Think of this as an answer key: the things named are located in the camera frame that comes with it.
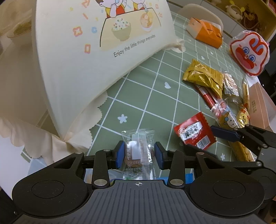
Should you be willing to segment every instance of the white and red plush bag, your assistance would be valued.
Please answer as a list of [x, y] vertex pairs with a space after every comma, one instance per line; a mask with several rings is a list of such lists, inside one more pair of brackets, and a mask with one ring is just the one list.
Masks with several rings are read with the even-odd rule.
[[261, 74], [270, 57], [265, 40], [258, 33], [249, 30], [240, 32], [230, 41], [229, 51], [232, 58], [250, 76]]

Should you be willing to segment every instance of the white chair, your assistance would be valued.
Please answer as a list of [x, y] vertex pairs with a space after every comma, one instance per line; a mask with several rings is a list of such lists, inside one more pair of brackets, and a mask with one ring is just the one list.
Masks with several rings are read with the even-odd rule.
[[197, 4], [188, 4], [184, 6], [178, 12], [179, 15], [184, 16], [187, 19], [197, 18], [197, 19], [204, 19], [213, 23], [216, 23], [221, 26], [221, 30], [223, 31], [223, 23], [221, 19], [216, 16], [214, 13], [209, 11], [208, 9], [197, 5]]

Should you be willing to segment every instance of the green tablecloth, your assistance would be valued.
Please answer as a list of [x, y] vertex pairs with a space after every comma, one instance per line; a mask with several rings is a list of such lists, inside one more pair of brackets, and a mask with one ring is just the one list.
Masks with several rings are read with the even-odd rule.
[[[161, 50], [121, 78], [107, 90], [108, 99], [100, 107], [102, 119], [91, 129], [93, 136], [89, 155], [102, 149], [113, 149], [124, 130], [150, 129], [155, 131], [155, 141], [165, 149], [182, 149], [180, 138], [173, 127], [189, 119], [199, 111], [209, 125], [216, 124], [202, 97], [192, 83], [183, 82], [183, 72], [193, 58], [219, 71], [228, 71], [238, 80], [241, 88], [244, 72], [231, 59], [228, 46], [219, 49], [199, 42], [185, 30], [188, 19], [172, 12], [175, 33], [185, 40], [186, 51], [176, 53]], [[229, 105], [234, 114], [238, 107]], [[235, 155], [227, 141], [217, 139], [208, 148], [223, 161], [235, 161]], [[168, 176], [168, 171], [156, 168], [156, 175]]]

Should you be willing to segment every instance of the white heart print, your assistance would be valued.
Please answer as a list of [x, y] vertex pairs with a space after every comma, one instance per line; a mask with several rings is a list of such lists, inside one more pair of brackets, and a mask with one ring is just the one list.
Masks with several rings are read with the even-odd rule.
[[165, 82], [165, 88], [166, 88], [166, 89], [170, 89], [171, 86], [170, 86], [167, 82]]

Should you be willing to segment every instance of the orange tissue package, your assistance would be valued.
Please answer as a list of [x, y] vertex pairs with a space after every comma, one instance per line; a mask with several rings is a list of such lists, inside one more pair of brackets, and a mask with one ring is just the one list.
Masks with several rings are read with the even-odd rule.
[[205, 20], [191, 18], [188, 26], [186, 27], [186, 30], [196, 40], [204, 42], [215, 48], [219, 48], [222, 45], [222, 35], [221, 30], [215, 25], [217, 24], [212, 24], [211, 22], [207, 22]]

